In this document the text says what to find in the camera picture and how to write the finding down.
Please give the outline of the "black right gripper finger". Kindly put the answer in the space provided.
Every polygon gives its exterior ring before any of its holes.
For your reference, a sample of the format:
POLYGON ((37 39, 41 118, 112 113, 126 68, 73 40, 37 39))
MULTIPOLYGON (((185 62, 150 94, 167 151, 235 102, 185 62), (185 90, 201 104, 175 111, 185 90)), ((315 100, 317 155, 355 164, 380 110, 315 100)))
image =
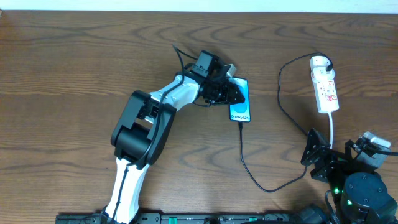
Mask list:
POLYGON ((300 161, 301 165, 312 165, 321 157, 321 153, 329 148, 330 143, 325 139, 324 135, 312 128, 308 132, 307 143, 300 161))
POLYGON ((345 155, 347 156, 349 161, 358 161, 361 154, 362 149, 361 146, 363 141, 358 139, 356 142, 349 140, 345 143, 345 155))

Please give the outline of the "blue Galaxy smartphone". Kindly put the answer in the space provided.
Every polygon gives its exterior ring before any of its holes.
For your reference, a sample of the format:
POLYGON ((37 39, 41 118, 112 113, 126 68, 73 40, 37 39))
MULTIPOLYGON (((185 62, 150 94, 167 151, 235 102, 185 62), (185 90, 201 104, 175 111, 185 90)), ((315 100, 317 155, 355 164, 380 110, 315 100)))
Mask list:
POLYGON ((248 123, 251 121, 248 81, 243 78, 231 78, 230 80, 232 83, 237 84, 239 91, 244 97, 243 103, 237 103, 229 106, 230 120, 248 123))

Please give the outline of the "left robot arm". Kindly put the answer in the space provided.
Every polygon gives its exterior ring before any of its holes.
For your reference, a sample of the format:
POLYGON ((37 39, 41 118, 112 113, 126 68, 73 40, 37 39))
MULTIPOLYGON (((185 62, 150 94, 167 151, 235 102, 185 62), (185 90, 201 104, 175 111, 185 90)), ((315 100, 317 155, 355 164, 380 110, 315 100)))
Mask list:
POLYGON ((134 91, 111 135, 117 173, 102 223, 130 223, 139 210, 145 175, 162 153, 178 110, 202 97, 207 106, 244 101, 233 82, 236 67, 206 50, 183 64, 171 83, 150 93, 134 91))

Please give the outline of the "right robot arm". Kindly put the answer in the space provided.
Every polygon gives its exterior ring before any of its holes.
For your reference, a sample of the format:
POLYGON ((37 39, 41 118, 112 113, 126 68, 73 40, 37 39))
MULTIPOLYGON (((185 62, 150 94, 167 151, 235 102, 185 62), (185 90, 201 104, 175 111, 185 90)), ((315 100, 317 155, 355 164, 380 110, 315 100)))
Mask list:
POLYGON ((333 223, 397 223, 397 202, 376 172, 387 156, 396 156, 391 143, 366 131, 356 141, 345 143, 345 151, 330 149, 316 129, 307 135, 301 158, 304 166, 314 165, 311 178, 330 186, 336 211, 333 223))

